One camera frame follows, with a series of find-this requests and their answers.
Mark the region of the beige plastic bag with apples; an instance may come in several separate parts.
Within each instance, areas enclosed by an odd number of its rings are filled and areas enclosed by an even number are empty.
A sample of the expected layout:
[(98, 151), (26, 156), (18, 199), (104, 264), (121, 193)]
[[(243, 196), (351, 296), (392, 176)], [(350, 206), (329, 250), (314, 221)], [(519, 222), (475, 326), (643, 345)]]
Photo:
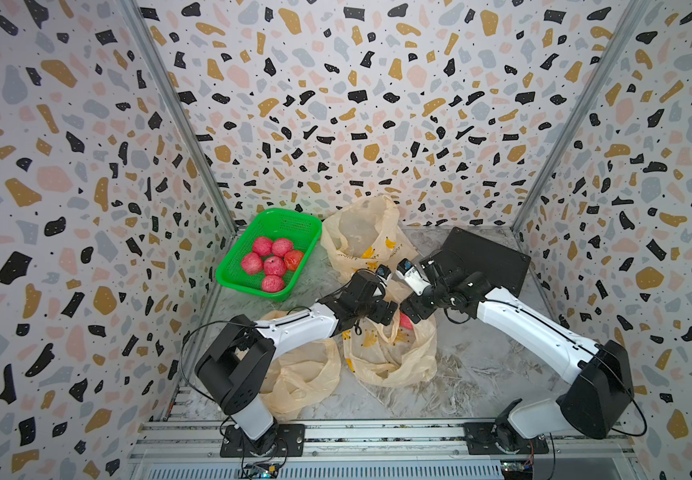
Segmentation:
[(272, 311), (261, 332), (276, 352), (260, 389), (263, 404), (280, 420), (293, 420), (307, 407), (334, 393), (341, 378), (341, 358), (332, 339), (338, 321), (317, 307), (312, 313), (283, 317)]

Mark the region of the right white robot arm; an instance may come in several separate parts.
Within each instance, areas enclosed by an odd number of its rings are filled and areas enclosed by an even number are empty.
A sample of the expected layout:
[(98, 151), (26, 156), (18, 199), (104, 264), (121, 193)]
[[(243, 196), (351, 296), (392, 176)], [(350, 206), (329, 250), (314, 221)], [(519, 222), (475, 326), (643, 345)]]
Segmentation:
[(625, 348), (600, 344), (552, 321), (527, 306), (510, 290), (492, 285), (481, 272), (429, 257), (420, 265), (403, 259), (398, 277), (413, 291), (402, 313), (419, 323), (437, 310), (476, 318), (517, 341), (551, 367), (569, 386), (562, 394), (532, 403), (512, 401), (493, 423), (500, 449), (515, 452), (523, 441), (573, 429), (601, 440), (634, 402)]

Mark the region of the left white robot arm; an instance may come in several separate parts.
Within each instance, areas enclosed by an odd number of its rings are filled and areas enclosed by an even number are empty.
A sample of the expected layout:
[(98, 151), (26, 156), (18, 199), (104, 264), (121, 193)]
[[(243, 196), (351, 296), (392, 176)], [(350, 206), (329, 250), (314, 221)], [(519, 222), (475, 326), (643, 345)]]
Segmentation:
[(385, 299), (392, 272), (359, 269), (341, 288), (298, 313), (273, 320), (232, 318), (196, 362), (194, 372), (243, 439), (266, 450), (278, 421), (260, 391), (272, 362), (309, 343), (353, 329), (361, 319), (391, 321), (398, 304)]

